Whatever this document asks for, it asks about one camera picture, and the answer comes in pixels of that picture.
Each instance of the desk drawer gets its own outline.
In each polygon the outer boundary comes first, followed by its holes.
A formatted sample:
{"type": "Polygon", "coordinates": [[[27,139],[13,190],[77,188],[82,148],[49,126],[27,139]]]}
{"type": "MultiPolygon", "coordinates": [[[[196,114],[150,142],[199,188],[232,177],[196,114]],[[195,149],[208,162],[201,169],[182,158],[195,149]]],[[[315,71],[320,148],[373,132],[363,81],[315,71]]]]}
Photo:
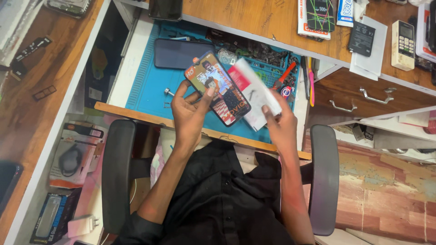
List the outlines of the desk drawer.
{"type": "Polygon", "coordinates": [[[341,68],[315,83],[315,103],[351,109],[354,115],[372,117],[395,112],[409,111],[436,105],[436,97],[421,93],[386,80],[373,81],[341,68]]]}

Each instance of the wooden floor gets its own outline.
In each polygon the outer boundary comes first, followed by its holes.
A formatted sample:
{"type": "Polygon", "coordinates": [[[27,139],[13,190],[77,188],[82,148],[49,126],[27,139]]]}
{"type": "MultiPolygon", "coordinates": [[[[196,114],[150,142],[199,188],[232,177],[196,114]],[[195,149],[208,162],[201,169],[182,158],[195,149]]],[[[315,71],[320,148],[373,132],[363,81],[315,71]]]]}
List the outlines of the wooden floor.
{"type": "Polygon", "coordinates": [[[338,149],[336,228],[436,245],[436,166],[344,143],[338,149]]]}

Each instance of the drawer handle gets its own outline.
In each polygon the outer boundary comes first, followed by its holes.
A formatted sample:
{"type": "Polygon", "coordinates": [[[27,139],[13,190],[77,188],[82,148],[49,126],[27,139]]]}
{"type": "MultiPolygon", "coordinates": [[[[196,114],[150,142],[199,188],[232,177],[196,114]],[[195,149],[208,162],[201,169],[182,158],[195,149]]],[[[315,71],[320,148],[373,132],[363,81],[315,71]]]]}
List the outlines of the drawer handle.
{"type": "Polygon", "coordinates": [[[363,93],[363,96],[365,97],[365,99],[369,99],[369,100],[372,100],[372,101],[375,101],[375,102],[378,102],[378,103],[381,103],[381,104],[387,104],[389,101],[394,100],[394,98],[392,98],[392,97],[387,97],[385,99],[385,101],[382,101],[382,100],[379,100],[379,99],[375,99],[375,98],[371,98],[371,97],[368,96],[368,93],[366,93],[366,90],[363,89],[363,88],[359,89],[359,92],[363,93]]]}
{"type": "Polygon", "coordinates": [[[341,107],[337,107],[337,106],[335,106],[333,100],[329,100],[329,101],[330,101],[330,103],[333,105],[333,108],[338,109],[338,110],[341,110],[341,111],[352,112],[354,109],[357,109],[356,106],[353,106],[353,108],[352,108],[351,110],[347,110],[347,109],[344,109],[344,108],[341,108],[341,107]]]}

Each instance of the black armrest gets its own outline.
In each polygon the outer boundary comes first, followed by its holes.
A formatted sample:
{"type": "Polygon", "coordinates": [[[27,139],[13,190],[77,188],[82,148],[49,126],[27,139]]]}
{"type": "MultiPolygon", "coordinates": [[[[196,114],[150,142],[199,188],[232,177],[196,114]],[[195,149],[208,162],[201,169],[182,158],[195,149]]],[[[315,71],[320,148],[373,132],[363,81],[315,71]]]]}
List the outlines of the black armrest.
{"type": "Polygon", "coordinates": [[[300,167],[303,184],[311,183],[309,216],[315,235],[329,236],[336,223],[339,192],[339,154],[334,130],[326,125],[310,128],[312,162],[300,167]]]}
{"type": "Polygon", "coordinates": [[[136,123],[115,120],[109,127],[102,163],[102,209],[105,231],[119,234],[130,215],[129,171],[136,123]]]}

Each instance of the right hand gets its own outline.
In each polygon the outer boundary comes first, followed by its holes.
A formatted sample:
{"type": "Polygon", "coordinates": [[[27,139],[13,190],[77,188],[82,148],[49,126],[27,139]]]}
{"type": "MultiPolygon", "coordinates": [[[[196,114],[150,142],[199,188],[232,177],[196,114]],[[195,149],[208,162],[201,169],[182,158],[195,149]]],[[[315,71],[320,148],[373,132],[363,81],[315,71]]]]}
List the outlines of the right hand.
{"type": "Polygon", "coordinates": [[[262,112],[268,124],[272,143],[276,145],[279,153],[284,153],[296,148],[297,118],[294,116],[288,102],[279,93],[276,91],[271,91],[271,93],[279,102],[282,115],[275,118],[267,105],[262,106],[262,112]]]}

